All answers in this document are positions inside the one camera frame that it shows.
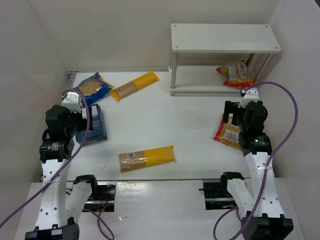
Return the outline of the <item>dark blue pasta box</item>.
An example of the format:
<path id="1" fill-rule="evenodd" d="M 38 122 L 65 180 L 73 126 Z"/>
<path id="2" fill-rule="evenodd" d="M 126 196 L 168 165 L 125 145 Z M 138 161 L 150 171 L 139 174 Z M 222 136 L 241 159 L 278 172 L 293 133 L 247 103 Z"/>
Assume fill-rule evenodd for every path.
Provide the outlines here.
<path id="1" fill-rule="evenodd" d="M 89 130 L 84 146 L 95 144 L 104 140 L 107 140 L 107 132 L 105 127 L 104 115 L 101 110 L 101 107 L 96 103 L 91 105 L 92 111 L 92 130 Z M 87 119 L 85 107 L 81 108 L 82 118 Z M 85 136 L 86 124 L 84 125 L 84 130 L 76 132 L 75 140 L 77 143 L 81 143 Z"/>

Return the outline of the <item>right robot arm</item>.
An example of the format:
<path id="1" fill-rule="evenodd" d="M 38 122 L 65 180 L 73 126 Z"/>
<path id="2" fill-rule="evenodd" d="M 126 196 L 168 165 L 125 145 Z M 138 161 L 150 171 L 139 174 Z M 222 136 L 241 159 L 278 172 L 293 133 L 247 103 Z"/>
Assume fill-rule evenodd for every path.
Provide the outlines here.
<path id="1" fill-rule="evenodd" d="M 224 192 L 234 199 L 240 215 L 240 235 L 245 240 L 283 240 L 294 229 L 280 204 L 272 166 L 272 145 L 264 133 L 268 111 L 262 101 L 246 106 L 226 101 L 222 121 L 239 127 L 239 144 L 248 165 L 252 191 L 239 172 L 220 177 Z"/>

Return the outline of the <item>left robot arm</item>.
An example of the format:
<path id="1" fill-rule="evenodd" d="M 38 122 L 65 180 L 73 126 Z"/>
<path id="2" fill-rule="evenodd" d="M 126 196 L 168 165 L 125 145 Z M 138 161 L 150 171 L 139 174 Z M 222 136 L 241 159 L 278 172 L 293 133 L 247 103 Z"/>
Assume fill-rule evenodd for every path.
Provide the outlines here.
<path id="1" fill-rule="evenodd" d="M 70 159 L 74 156 L 73 137 L 93 128 L 92 108 L 72 112 L 54 105 L 45 113 L 47 128 L 39 149 L 44 191 L 34 230 L 26 232 L 27 240 L 77 240 L 78 221 L 85 203 L 96 192 L 94 175 L 77 176 L 70 196 L 67 196 Z"/>

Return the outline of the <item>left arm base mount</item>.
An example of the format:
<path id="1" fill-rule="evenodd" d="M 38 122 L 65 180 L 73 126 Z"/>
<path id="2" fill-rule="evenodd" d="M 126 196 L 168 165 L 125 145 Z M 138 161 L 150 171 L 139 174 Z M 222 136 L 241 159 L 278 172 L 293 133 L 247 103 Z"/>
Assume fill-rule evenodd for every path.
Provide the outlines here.
<path id="1" fill-rule="evenodd" d="M 103 212 L 114 212 L 115 196 L 115 181 L 98 181 L 95 195 L 89 197 L 84 208 L 96 213 L 99 213 L 103 208 Z"/>

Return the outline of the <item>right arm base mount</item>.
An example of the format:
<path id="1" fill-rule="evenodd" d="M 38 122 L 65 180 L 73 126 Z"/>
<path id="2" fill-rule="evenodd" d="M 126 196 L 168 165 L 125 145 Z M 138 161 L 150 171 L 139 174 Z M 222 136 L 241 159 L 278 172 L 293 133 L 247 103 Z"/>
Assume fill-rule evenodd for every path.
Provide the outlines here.
<path id="1" fill-rule="evenodd" d="M 223 191 L 222 184 L 217 179 L 203 180 L 199 191 L 204 195 L 207 211 L 229 210 L 237 206 L 233 197 Z"/>

